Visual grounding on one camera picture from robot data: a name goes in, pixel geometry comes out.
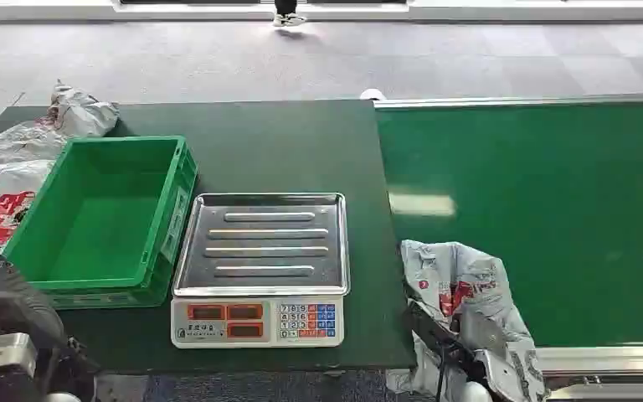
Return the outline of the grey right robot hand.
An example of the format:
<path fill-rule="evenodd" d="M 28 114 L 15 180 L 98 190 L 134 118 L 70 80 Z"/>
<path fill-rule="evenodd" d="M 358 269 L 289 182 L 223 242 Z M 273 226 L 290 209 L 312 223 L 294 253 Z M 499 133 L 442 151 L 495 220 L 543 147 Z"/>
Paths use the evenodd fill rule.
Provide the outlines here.
<path fill-rule="evenodd" d="M 466 346 L 458 335 L 436 322 L 418 302 L 409 302 L 404 319 L 411 331 L 437 356 L 440 384 L 445 370 L 452 367 L 463 372 L 469 381 L 487 385 L 485 366 L 476 357 L 475 352 Z"/>

